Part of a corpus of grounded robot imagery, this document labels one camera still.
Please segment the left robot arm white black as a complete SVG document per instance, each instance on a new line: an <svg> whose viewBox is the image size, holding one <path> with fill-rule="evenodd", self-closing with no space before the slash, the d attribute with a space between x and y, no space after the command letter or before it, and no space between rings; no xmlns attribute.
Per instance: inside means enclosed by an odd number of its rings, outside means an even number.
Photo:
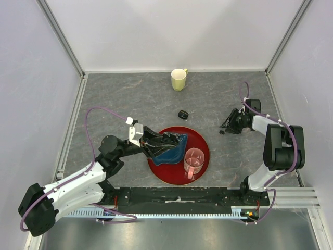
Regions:
<svg viewBox="0 0 333 250"><path fill-rule="evenodd" d="M108 205L115 195L108 179L124 166L123 157L144 154L158 164L178 163L185 154L188 136L174 132L156 133L141 124L129 128L129 138L103 138L100 154L86 167L54 183L28 187L18 213L20 230L40 236L60 218L85 205Z"/></svg>

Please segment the black earbud case gold rim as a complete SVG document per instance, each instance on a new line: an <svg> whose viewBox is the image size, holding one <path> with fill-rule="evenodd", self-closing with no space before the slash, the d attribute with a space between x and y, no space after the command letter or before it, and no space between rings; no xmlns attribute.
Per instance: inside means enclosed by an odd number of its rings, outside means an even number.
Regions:
<svg viewBox="0 0 333 250"><path fill-rule="evenodd" d="M177 115L179 118L186 120L189 116L189 113L184 110L180 110Z"/></svg>

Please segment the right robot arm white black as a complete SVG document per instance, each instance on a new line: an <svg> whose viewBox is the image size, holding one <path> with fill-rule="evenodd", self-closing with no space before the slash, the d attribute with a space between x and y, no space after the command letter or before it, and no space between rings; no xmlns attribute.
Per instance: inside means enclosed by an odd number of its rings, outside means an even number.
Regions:
<svg viewBox="0 0 333 250"><path fill-rule="evenodd" d="M258 99L245 98L241 109L233 109L220 125L220 133L241 134L243 129L260 132L265 136L263 164L245 177L238 192L239 201L252 204L257 196L280 177L301 169L305 165L304 132L301 126L287 125L268 114L261 113Z"/></svg>

